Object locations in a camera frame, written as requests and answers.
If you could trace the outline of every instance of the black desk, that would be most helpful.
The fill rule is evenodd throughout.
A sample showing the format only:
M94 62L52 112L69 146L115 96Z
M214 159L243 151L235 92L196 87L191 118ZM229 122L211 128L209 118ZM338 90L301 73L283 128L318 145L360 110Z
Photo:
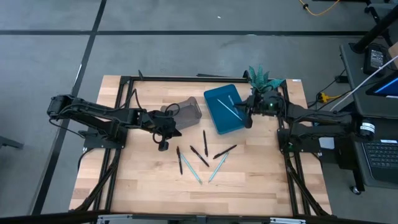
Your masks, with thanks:
M354 89L367 78L367 75L362 72L364 54L354 53L348 44L340 46L340 51L348 76L349 85L351 89ZM383 77L388 76L390 73L391 71L386 70L386 75ZM378 80L380 80L380 78L372 77L368 82L375 82ZM398 100L365 94L365 91L370 87L371 86L360 88L353 93L354 102L348 107L350 110L356 110L364 117L372 117L372 122L376 126L376 139L398 139L398 119L387 119L386 117L388 116L384 116L385 111L381 109L386 105L386 100L388 100L388 103L391 106L389 107L389 110L393 112L398 111ZM381 182L372 178L363 147L360 142L356 142L354 144L354 151L359 171L365 185L370 187L398 189L398 185L396 184Z

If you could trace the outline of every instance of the yellow cable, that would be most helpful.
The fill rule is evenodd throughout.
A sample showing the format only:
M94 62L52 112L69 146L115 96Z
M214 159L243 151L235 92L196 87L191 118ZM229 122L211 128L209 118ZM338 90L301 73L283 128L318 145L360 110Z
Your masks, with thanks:
M327 11L329 11L330 9L332 9L338 2L340 2L340 0L337 0L333 5L331 5L327 10L325 10L325 11L323 11L323 12L321 12L321 13L318 13L318 14L315 14L315 13L313 13L313 12L311 12L311 10L308 8L308 6L307 7L305 7L305 9L311 14L311 15L313 15L313 16L321 16L321 15L323 15L324 13L326 13Z

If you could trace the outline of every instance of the pen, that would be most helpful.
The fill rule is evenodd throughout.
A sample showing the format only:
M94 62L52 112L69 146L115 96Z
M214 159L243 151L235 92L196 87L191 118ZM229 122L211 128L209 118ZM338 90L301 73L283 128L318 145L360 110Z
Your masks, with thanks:
M213 159L219 158L221 155L223 155L223 154L226 153L226 152L229 152L231 149L233 149L233 148L235 148L235 147L236 147L236 145L229 147L227 150L225 150L225 151L223 151L223 152L221 152L221 153L215 155L215 156L213 157Z
M240 118L234 111L232 111L227 105L225 105L221 100L217 99L225 108L227 108L232 114L234 114L237 118L239 118L242 121L242 118Z
M178 163L180 164L180 173L182 175L181 155L180 155L180 148L178 146L177 146L177 155L178 155Z
M198 151L196 151L192 146L190 146L190 147L191 147L192 152L194 152L199 157L199 159L201 159L205 163L205 165L207 167L209 167L209 164L204 160L204 158L202 158L201 155L199 155Z
M216 170L214 170L214 173L211 175L210 179L209 179L209 183L211 180L213 180L214 176L216 175L216 173L218 172L218 169L221 167L221 165L223 164L223 162L225 161L226 157L228 156L229 152L227 152L225 154L225 156L223 157L223 159L221 160L220 164L218 164Z
M208 155L208 152L207 152L207 142L206 142L206 132L205 132L205 130L203 130L203 139L205 141L205 155L206 155L206 157L208 157L209 155Z
M200 178L198 177L197 173L195 173L195 171L192 169L191 165L189 164L189 162L187 161L187 159L185 158L185 156L183 154L181 154L181 158L182 158L182 160L184 160L184 162L186 163L188 168L191 170L191 172L195 176L195 178L199 181L199 184L201 184Z
M234 107L235 104L234 104L234 101L231 98L231 95L228 95L228 98L229 98L230 102L232 103L232 107L235 109L236 114L238 114L238 110L236 109L236 107Z

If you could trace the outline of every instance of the gray carpet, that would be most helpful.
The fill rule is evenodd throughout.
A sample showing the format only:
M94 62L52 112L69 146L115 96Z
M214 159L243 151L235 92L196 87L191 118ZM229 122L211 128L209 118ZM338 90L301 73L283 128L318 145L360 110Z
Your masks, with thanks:
M320 12L331 2L308 1ZM91 30L99 0L55 2L3 0L0 29ZM108 0L100 30L369 30L374 21L364 3L339 3L322 17L308 15L288 1ZM29 213L37 184L56 135L45 114L49 98L69 93L88 36L0 36L0 135L24 142L21 151L0 150L0 217ZM97 36L79 97L95 101L103 75L240 77L262 64L272 78L299 78L307 101L344 69L338 46L352 37L272 36ZM330 95L348 90L333 85ZM83 129L71 123L73 130ZM44 213L66 212L83 141L68 133L55 170ZM352 175L326 164L324 176L333 214L359 220L397 223L396 190L366 188L361 196L348 187Z

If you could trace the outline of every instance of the black pen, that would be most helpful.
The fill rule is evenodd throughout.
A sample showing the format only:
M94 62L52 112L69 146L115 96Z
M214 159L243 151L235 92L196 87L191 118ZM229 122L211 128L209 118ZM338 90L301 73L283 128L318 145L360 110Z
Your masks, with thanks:
M180 148L178 146L177 146L177 155L178 155L178 163L180 164L180 173L182 175L181 155L180 155Z
M192 152L194 152L199 157L199 159L201 159L205 163L205 165L207 167L210 167L209 164L202 158L202 156L199 155L198 151L196 151L192 146L190 146L190 147L191 147Z
M215 156L213 157L213 159L217 159L217 158L219 158L221 155L223 155L223 154L225 154L225 153L229 152L231 149L233 149L233 148L235 148L235 147L236 147L236 145L234 145L234 146L231 146L231 147L230 147L230 148L228 148L227 150L225 150L225 151L223 151L223 152L221 152L221 153L219 153L219 154L215 155Z
M208 152L207 152L207 142L206 142L206 132L203 130L203 139L205 140L205 155L208 157Z

